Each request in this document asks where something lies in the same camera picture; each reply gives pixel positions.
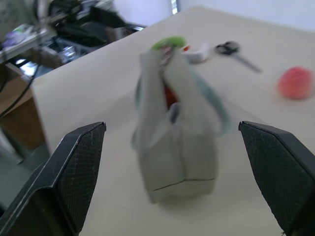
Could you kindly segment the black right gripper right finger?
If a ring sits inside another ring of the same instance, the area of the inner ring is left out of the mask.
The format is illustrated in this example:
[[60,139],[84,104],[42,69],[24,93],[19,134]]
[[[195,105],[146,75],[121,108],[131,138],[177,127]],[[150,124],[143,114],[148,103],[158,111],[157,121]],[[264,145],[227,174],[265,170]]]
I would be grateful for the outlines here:
[[242,121],[252,172],[286,236],[315,236],[315,155],[292,133]]

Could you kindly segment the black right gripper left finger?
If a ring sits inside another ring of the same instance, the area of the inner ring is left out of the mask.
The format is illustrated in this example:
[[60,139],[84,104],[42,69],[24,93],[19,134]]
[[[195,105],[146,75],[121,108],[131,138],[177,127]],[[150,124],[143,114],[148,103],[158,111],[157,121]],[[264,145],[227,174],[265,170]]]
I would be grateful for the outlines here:
[[0,217],[0,236],[78,236],[95,190],[106,124],[66,134]]

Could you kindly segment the grey fabric bag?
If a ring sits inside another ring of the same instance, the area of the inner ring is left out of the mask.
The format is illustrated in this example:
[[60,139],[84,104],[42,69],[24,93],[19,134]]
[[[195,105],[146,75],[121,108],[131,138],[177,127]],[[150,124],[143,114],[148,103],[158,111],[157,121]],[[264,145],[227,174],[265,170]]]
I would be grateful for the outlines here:
[[216,136],[231,126],[221,99],[177,48],[149,50],[140,65],[131,143],[150,202],[211,193]]

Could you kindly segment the brown wooden cabinet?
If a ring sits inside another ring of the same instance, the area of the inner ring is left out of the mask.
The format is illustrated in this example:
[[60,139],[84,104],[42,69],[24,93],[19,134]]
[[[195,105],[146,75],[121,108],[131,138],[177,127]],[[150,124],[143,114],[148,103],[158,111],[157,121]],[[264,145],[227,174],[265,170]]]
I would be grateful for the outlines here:
[[4,81],[5,72],[8,80],[0,92],[0,128],[12,142],[34,150],[46,140],[32,89],[28,89],[17,104],[10,108],[26,89],[30,78],[18,67],[8,63],[0,65],[0,84]]

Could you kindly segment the red peach fruit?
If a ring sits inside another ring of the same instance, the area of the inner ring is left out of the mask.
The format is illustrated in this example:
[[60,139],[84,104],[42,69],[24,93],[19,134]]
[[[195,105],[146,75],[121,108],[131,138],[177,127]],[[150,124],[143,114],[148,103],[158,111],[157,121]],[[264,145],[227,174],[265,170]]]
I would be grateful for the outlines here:
[[311,70],[294,66],[286,70],[279,78],[278,92],[289,99],[305,99],[313,90],[314,74]]

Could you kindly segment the small white box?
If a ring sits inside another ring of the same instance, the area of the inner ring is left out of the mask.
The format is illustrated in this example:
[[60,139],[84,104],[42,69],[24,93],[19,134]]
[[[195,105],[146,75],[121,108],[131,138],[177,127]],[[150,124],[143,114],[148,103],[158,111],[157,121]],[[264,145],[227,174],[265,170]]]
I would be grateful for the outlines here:
[[186,45],[181,49],[181,53],[189,63],[202,63],[210,58],[210,50],[210,44],[203,43],[198,49]]

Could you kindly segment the cluttered side desk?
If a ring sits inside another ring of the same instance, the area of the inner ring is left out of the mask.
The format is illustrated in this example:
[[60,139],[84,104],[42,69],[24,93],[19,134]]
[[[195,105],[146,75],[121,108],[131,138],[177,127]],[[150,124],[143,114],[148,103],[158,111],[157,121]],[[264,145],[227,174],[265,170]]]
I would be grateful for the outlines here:
[[0,65],[47,40],[89,53],[142,29],[114,0],[0,0]]

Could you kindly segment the green round object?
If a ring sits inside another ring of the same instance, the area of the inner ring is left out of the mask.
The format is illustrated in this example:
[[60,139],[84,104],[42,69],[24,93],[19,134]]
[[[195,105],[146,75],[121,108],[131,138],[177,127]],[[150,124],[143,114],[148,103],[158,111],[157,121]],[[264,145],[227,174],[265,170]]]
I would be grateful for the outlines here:
[[160,41],[158,41],[157,43],[155,43],[151,49],[152,50],[158,50],[160,48],[162,48],[163,46],[172,46],[172,47],[179,47],[182,48],[185,45],[187,45],[187,42],[185,40],[185,38],[183,36],[170,36],[164,39],[161,39]]

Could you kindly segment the black handled scissors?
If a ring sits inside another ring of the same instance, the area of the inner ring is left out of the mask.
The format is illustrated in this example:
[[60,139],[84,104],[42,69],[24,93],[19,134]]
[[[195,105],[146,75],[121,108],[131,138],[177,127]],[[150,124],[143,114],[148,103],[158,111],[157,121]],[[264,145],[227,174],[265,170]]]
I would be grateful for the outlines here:
[[262,70],[251,63],[249,60],[245,59],[241,55],[240,52],[240,45],[235,41],[226,41],[214,47],[214,51],[217,54],[233,57],[234,59],[238,60],[243,65],[247,66],[251,70],[256,73],[261,73]]

